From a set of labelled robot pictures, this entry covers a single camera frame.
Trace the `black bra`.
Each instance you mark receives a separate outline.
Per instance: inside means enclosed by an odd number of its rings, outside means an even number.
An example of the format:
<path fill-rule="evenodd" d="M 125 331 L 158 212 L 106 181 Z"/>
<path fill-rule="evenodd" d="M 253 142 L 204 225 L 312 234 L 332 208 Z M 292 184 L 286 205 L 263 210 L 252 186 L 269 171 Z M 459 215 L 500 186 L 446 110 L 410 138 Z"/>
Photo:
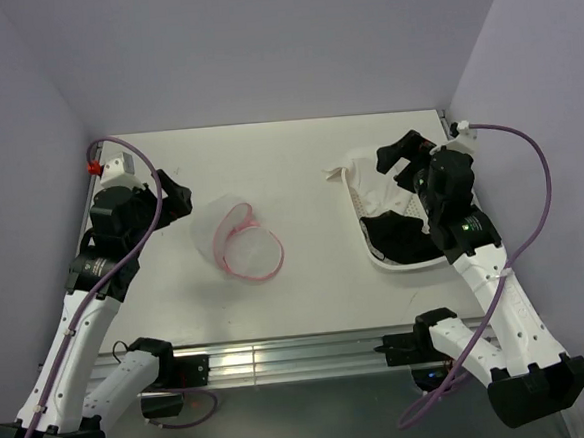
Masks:
<path fill-rule="evenodd" d="M 443 257 L 431 237 L 423 232 L 424 222 L 394 211 L 359 219 L 370 252 L 380 261 L 415 265 Z"/>

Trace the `white mesh laundry bag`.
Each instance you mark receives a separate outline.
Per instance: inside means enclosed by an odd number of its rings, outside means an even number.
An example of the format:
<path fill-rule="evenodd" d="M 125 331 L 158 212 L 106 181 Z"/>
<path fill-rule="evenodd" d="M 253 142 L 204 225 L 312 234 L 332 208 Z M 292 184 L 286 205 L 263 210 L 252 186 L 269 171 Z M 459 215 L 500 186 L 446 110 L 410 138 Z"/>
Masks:
<path fill-rule="evenodd" d="M 260 225 L 249 202 L 226 194 L 192 216 L 191 239 L 201 256 L 219 271 L 252 282 L 272 279 L 280 271 L 283 245 Z"/>

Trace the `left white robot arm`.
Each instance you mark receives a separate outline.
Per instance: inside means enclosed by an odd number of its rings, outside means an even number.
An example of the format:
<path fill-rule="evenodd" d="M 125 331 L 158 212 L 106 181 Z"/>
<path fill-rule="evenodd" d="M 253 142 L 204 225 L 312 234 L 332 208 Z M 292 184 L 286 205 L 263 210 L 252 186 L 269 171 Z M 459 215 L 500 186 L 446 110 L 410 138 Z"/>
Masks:
<path fill-rule="evenodd" d="M 189 215 L 191 191 L 157 170 L 154 189 L 140 183 L 102 188 L 90 227 L 69 266 L 59 327 L 38 380 L 0 438 L 106 438 L 122 412 L 149 388 L 177 376 L 173 346 L 138 338 L 115 371 L 86 391 L 100 346 L 136 277 L 143 244 L 156 230 Z"/>

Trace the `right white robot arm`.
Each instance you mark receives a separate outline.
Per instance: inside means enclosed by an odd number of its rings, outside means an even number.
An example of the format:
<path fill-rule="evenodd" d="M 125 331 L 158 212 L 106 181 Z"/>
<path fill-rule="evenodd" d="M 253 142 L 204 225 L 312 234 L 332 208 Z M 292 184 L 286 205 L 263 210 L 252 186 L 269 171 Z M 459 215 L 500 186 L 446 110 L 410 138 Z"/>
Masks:
<path fill-rule="evenodd" d="M 407 430 L 468 375 L 480 381 L 499 420 L 519 428 L 574 406 L 584 389 L 584 358 L 572 357 L 558 342 L 522 289 L 513 266 L 540 235 L 548 210 L 514 254 L 508 254 L 492 220 L 476 204 L 474 145 L 479 126 L 456 125 L 452 140 L 436 145 L 411 130 L 377 150 L 377 170 L 389 172 L 424 208 L 429 235 L 448 263 L 466 281 L 484 310 L 469 329 L 450 309 L 421 314 L 414 324 L 414 349 L 433 360 L 453 361 L 444 381 L 410 405 L 398 420 Z"/>

